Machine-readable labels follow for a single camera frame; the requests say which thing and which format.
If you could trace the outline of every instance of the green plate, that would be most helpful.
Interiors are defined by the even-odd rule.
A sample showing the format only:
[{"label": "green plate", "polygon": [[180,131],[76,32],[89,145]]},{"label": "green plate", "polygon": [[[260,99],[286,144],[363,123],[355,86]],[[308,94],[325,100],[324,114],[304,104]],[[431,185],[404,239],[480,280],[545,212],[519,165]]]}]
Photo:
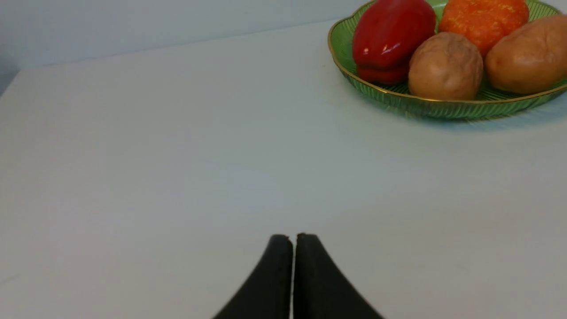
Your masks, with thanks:
[{"label": "green plate", "polygon": [[[439,21],[447,0],[428,0],[428,2],[435,9]],[[534,95],[518,95],[499,91],[491,87],[488,81],[483,81],[476,100],[441,101],[410,95],[407,83],[396,86],[377,86],[368,83],[357,76],[356,65],[352,58],[352,38],[358,20],[373,3],[374,1],[363,5],[352,16],[337,22],[329,31],[328,45],[335,64],[350,84],[365,96],[382,105],[398,111],[440,119],[481,119],[510,115],[540,106],[567,90],[567,79],[555,84],[548,91]],[[527,3],[530,8],[530,21],[561,14],[558,9],[543,2],[531,0]]]}]

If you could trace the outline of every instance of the plate rim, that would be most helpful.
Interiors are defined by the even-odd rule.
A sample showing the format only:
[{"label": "plate rim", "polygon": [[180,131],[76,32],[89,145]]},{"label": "plate rim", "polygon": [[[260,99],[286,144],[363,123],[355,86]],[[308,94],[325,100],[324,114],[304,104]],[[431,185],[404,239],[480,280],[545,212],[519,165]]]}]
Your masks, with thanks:
[{"label": "plate rim", "polygon": [[[335,30],[335,28],[341,24],[344,21],[347,21],[349,19],[354,18],[354,16],[356,15],[357,12],[359,12],[360,10],[362,10],[362,8],[366,7],[367,5],[375,2],[376,0],[371,0],[369,2],[366,2],[365,4],[363,4],[362,6],[360,6],[358,9],[356,9],[351,15],[347,16],[346,18],[342,18],[339,21],[337,21],[335,24],[333,24],[333,26],[331,27],[331,29],[329,29],[328,35],[327,35],[327,46],[329,48],[329,51],[331,53],[331,56],[333,58],[333,62],[335,63],[335,65],[339,68],[339,70],[341,70],[341,72],[343,72],[344,74],[356,79],[357,81],[359,81],[360,83],[371,87],[372,89],[379,91],[381,93],[384,94],[389,94],[389,95],[394,95],[394,96],[398,96],[400,98],[408,98],[408,99],[414,99],[414,100],[420,100],[420,101],[425,101],[425,102],[436,102],[436,103],[467,103],[467,104],[497,104],[497,103],[514,103],[514,102],[520,102],[520,101],[525,101],[525,100],[531,100],[531,99],[536,99],[536,98],[540,98],[541,96],[546,96],[549,94],[553,94],[553,93],[557,93],[560,91],[564,91],[567,89],[567,84],[563,84],[559,87],[556,87],[555,89],[551,89],[551,90],[547,90],[547,91],[543,91],[540,93],[536,93],[536,94],[531,94],[531,95],[526,95],[526,96],[521,96],[519,98],[513,98],[513,99],[505,99],[505,100],[437,100],[437,99],[427,99],[427,98],[420,98],[419,96],[415,96],[415,95],[410,95],[410,94],[404,94],[404,93],[397,93],[394,91],[390,91],[387,89],[384,89],[382,87],[379,87],[377,85],[374,85],[370,82],[367,82],[363,79],[361,79],[360,77],[358,77],[357,75],[355,75],[354,73],[350,72],[349,70],[347,70],[343,65],[340,64],[340,62],[338,61],[338,58],[335,54],[335,49],[333,48],[333,45],[331,44],[331,36],[333,34],[333,31]],[[547,4],[545,2],[542,1],[538,1],[538,0],[527,0],[526,2],[539,2],[544,6],[547,6],[557,12],[559,12],[559,14],[563,14],[563,12],[561,10],[559,10],[558,8]]]}]

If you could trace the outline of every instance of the potato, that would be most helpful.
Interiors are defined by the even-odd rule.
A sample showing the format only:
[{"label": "potato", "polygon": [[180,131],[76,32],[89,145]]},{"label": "potato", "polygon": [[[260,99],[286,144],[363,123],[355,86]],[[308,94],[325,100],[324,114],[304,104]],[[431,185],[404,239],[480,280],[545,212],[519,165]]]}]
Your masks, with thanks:
[{"label": "potato", "polygon": [[485,59],[492,86],[518,94],[548,90],[567,77],[567,15],[535,20],[498,42]]},{"label": "potato", "polygon": [[409,91],[436,100],[473,100],[483,79],[477,47],[457,33],[441,32],[423,42],[409,62]]}]

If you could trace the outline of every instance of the white table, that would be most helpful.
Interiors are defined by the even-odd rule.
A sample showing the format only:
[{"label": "white table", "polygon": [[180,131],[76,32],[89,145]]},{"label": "white table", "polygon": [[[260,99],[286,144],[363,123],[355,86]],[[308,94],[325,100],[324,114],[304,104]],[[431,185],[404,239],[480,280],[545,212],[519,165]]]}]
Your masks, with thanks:
[{"label": "white table", "polygon": [[209,318],[269,235],[304,231],[389,319],[564,318],[567,96],[399,117],[340,76],[331,25],[20,73],[0,318]]}]

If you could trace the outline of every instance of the white wall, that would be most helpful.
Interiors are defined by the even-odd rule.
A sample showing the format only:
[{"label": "white wall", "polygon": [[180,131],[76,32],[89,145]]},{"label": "white wall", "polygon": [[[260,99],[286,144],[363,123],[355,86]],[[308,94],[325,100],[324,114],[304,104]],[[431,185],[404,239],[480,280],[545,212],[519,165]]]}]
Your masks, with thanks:
[{"label": "white wall", "polygon": [[0,0],[0,74],[339,18],[365,2]]}]

